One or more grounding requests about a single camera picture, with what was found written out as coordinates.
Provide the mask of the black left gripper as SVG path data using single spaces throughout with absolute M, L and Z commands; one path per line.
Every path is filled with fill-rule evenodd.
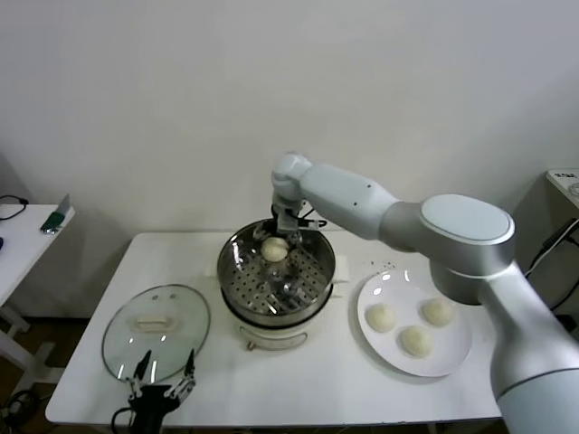
M 138 362 L 132 377 L 126 378 L 128 404 L 135 413 L 130 434 L 159 434 L 164 417 L 176 409 L 176 402 L 183 402 L 196 386 L 195 349 L 192 349 L 183 376 L 173 386 L 144 386 L 141 389 L 152 351 L 147 350 Z

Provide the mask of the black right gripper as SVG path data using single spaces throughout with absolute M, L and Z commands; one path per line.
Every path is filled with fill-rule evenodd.
M 279 238 L 278 233 L 278 217 L 281 215 L 289 216 L 291 218 L 298 218 L 302 210 L 302 203 L 286 204 L 273 203 L 271 205 L 271 212 L 274 217 L 270 218 L 270 236 Z M 292 248 L 297 248 L 302 244 L 302 234 L 300 230 L 291 231 L 288 234 L 288 243 Z

